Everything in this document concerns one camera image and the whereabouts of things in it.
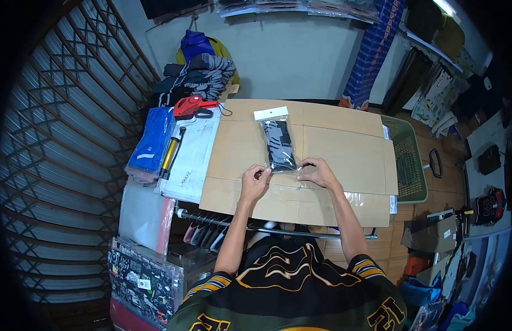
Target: plastic basket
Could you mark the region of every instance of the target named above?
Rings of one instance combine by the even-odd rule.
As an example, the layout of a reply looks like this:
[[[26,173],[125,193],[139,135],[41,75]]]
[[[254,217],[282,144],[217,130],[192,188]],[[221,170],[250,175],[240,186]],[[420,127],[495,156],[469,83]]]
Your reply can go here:
[[[407,121],[390,116],[381,115],[381,120],[394,143],[398,204],[425,202],[429,191],[414,128]]]

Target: blue garment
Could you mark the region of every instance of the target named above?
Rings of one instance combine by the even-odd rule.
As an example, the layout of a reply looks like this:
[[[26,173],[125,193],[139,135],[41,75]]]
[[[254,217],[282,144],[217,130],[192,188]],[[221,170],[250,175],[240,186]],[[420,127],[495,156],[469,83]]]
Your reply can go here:
[[[420,307],[436,302],[442,292],[441,272],[436,275],[432,286],[427,286],[418,279],[410,277],[408,281],[401,284],[399,291],[401,291],[405,302],[410,305]]]
[[[396,35],[405,0],[374,0],[373,5],[379,10],[379,24],[369,24],[365,29],[359,54],[339,102],[341,107],[368,107],[370,91]]]
[[[127,167],[158,175],[174,124],[173,107],[151,108],[147,114],[144,135],[129,158]]]
[[[185,56],[186,63],[199,54],[208,53],[216,55],[205,34],[192,30],[186,30],[186,35],[181,40],[181,50]]]
[[[451,321],[455,314],[460,314],[461,316],[465,316],[468,313],[467,305],[463,302],[455,302],[451,308],[451,311],[447,315],[445,321],[439,326],[438,330],[446,331],[451,325]]]

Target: green jersey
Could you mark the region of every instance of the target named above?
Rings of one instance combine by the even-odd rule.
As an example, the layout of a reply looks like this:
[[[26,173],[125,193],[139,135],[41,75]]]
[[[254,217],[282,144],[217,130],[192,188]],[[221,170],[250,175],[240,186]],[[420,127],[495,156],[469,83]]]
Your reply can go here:
[[[312,243],[267,238],[236,278],[216,272],[189,290],[168,330],[401,330],[405,303],[368,255],[344,269]]]

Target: red price tag gun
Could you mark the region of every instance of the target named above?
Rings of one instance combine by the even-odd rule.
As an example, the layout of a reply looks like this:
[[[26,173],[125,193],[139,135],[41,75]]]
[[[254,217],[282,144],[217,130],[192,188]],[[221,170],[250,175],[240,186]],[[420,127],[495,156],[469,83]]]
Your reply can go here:
[[[200,95],[191,95],[179,100],[173,108],[175,120],[189,120],[195,116],[199,119],[212,118],[214,113],[208,108],[216,108],[217,101],[203,101]]]

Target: trolley handle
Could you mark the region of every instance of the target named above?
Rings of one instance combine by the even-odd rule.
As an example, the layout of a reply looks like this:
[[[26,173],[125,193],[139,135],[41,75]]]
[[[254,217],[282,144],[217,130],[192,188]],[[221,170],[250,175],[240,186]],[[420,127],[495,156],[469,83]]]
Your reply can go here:
[[[438,174],[436,172],[436,164],[434,163],[433,155],[436,154],[436,159],[438,159],[438,166],[440,168],[440,173]],[[438,152],[438,149],[434,148],[429,153],[429,164],[424,165],[423,169],[431,168],[432,175],[436,178],[442,178],[443,177],[443,166],[442,166],[442,159],[440,159],[440,154]]]

